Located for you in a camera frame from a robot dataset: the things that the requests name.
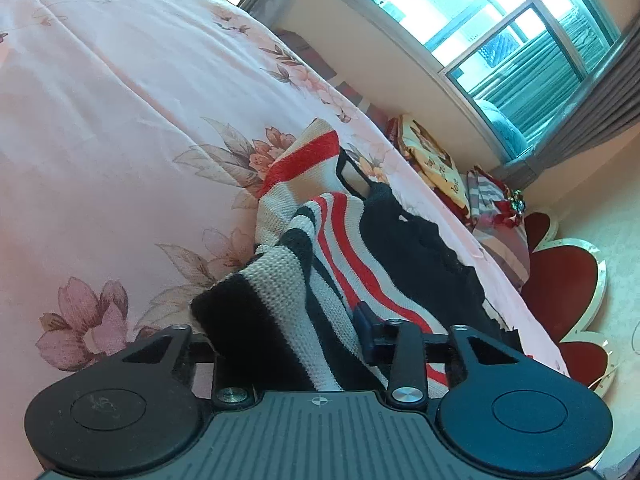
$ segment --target black plastic device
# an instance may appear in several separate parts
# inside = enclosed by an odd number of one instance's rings
[[[353,322],[386,392],[257,392],[188,325],[133,343],[31,401],[42,480],[598,478],[612,419],[588,388],[466,326],[423,335],[365,303]],[[198,399],[194,364],[212,361]],[[442,399],[427,362],[446,365]]]

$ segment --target ribbed surface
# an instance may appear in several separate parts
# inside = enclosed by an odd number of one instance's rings
[[[202,439],[183,457],[136,477],[137,480],[490,478],[495,477],[453,456],[421,415],[388,410],[370,392],[267,393],[251,410],[218,415]],[[597,478],[592,472],[583,472],[574,480]],[[62,479],[50,473],[42,480]]]

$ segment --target heart-shaped object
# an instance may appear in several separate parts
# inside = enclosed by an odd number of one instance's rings
[[[584,240],[552,240],[558,220],[548,211],[528,215],[525,227],[531,254],[522,297],[558,345],[571,377],[603,396],[618,356],[607,337],[584,332],[604,298],[607,266],[602,254]]]

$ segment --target black round pad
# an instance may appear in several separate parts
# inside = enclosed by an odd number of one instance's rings
[[[52,384],[24,417],[40,462],[83,478],[131,476],[165,463],[202,425],[196,397],[170,367],[114,358]]]
[[[455,449],[492,470],[576,471],[607,445],[609,410],[581,384],[528,361],[476,365],[442,399],[438,426]]]

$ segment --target crosshair logo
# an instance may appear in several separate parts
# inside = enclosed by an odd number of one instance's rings
[[[313,399],[311,399],[311,402],[314,403],[316,406],[324,406],[326,403],[331,401],[326,397],[323,397],[322,395],[318,395],[317,397],[314,397]]]

